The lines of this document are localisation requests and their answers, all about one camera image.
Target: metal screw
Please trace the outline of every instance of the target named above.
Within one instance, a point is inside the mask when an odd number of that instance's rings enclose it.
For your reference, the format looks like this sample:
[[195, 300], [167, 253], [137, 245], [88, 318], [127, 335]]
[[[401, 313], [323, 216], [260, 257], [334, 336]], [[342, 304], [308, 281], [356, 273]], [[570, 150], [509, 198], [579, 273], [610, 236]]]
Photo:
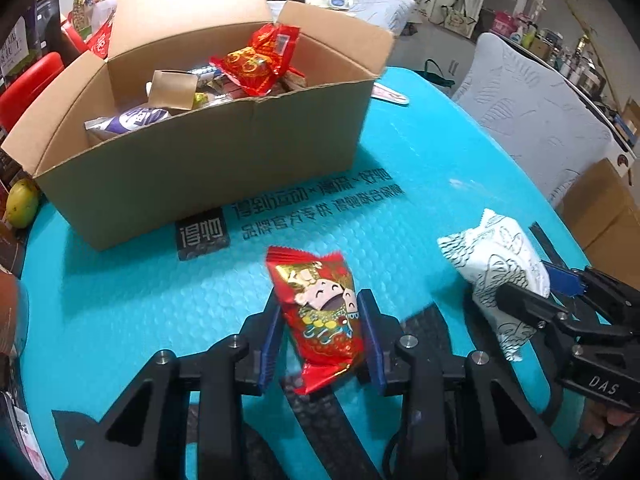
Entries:
[[171, 360], [170, 350], [161, 350], [156, 354], [156, 363], [159, 365], [165, 365]]
[[400, 344], [404, 348], [413, 348], [418, 344], [418, 338], [415, 335], [405, 334], [400, 338]]
[[471, 354], [471, 360], [477, 365], [485, 365], [489, 362], [489, 354], [481, 350], [476, 350]]
[[238, 348], [240, 346], [240, 335], [233, 334], [231, 336], [231, 341], [229, 341], [229, 348]]

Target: yellow fruit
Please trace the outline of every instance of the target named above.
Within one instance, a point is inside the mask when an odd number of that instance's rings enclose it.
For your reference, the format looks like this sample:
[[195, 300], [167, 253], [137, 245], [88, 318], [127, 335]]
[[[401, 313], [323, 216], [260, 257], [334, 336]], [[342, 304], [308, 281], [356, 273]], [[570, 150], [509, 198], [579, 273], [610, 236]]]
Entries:
[[38, 188], [28, 178], [16, 182], [6, 199], [4, 218], [17, 229], [27, 227], [36, 216], [38, 195]]
[[193, 96], [193, 109], [200, 108], [209, 102], [209, 97], [204, 92], [196, 92]]

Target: table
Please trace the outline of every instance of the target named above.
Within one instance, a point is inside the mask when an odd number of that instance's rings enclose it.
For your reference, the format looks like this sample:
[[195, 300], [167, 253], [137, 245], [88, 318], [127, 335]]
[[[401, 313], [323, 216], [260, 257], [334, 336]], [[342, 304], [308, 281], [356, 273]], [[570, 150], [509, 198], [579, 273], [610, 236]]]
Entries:
[[[407, 95], [410, 104], [371, 101], [352, 171], [306, 183], [307, 199], [277, 210], [224, 206], [230, 246], [218, 252], [178, 260], [175, 228], [167, 225], [97, 253], [52, 205], [42, 209], [22, 275], [30, 327], [21, 365], [34, 431], [56, 478], [66, 458], [51, 410], [99, 420], [158, 349], [190, 354], [237, 332], [270, 293], [263, 264], [269, 245], [342, 251], [356, 288], [371, 288], [381, 310], [399, 319], [434, 301], [458, 355], [474, 349], [462, 311], [466, 283], [441, 255], [438, 237], [477, 225], [490, 208], [523, 228], [537, 221], [569, 266], [588, 263], [524, 172], [463, 110], [409, 70], [389, 68], [381, 82]], [[294, 369], [291, 345], [283, 352], [287, 368]], [[548, 384], [530, 346], [523, 357], [514, 369], [541, 411]], [[400, 399], [377, 397], [356, 379], [337, 388], [336, 396], [380, 466], [398, 429]], [[292, 480], [328, 478], [278, 381], [264, 397], [247, 397], [243, 404], [246, 421]], [[554, 427], [562, 443], [574, 433], [581, 410], [582, 399], [566, 394]], [[193, 460], [188, 447], [191, 479]]]

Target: red candy wrapper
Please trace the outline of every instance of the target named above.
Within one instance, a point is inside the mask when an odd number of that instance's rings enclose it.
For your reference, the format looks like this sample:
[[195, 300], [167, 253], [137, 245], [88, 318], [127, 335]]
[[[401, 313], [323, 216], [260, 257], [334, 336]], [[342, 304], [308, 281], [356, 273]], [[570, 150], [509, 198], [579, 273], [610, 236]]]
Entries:
[[270, 247], [266, 263], [298, 354], [304, 359], [302, 386], [295, 392], [308, 395], [363, 359], [353, 278], [340, 253], [315, 256]]
[[253, 33], [248, 46], [209, 62], [247, 94], [266, 95], [289, 68], [299, 33], [297, 27], [268, 23]]
[[107, 53], [109, 51], [109, 41], [111, 39], [111, 26], [113, 25], [113, 15], [115, 14], [115, 10], [111, 12], [110, 16], [107, 18], [107, 21], [104, 22], [98, 31], [92, 35], [91, 38], [86, 42], [86, 46], [89, 50], [91, 50], [96, 56], [101, 57], [102, 59], [107, 58]]

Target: product box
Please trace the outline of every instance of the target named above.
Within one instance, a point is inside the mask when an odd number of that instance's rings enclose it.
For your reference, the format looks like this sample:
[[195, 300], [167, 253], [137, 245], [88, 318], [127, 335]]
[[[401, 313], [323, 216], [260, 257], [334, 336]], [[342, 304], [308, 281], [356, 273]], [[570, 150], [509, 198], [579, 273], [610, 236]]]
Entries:
[[529, 45], [529, 52], [534, 56], [538, 56], [542, 60], [545, 60], [548, 57], [552, 49], [553, 46], [551, 43], [545, 40], [540, 40], [540, 38], [533, 38], [531, 45]]
[[631, 97], [626, 102], [625, 109], [622, 112], [622, 120], [625, 121], [631, 133], [637, 136], [638, 130], [640, 130], [640, 106]]
[[98, 143], [84, 122], [146, 102], [155, 70], [189, 70], [248, 44], [266, 0], [119, 0], [108, 58], [76, 59], [2, 145], [95, 249], [212, 206], [351, 167], [389, 31], [287, 2], [292, 66], [309, 88], [193, 110]]
[[607, 159], [576, 180], [557, 212], [594, 268], [640, 288], [640, 215]]

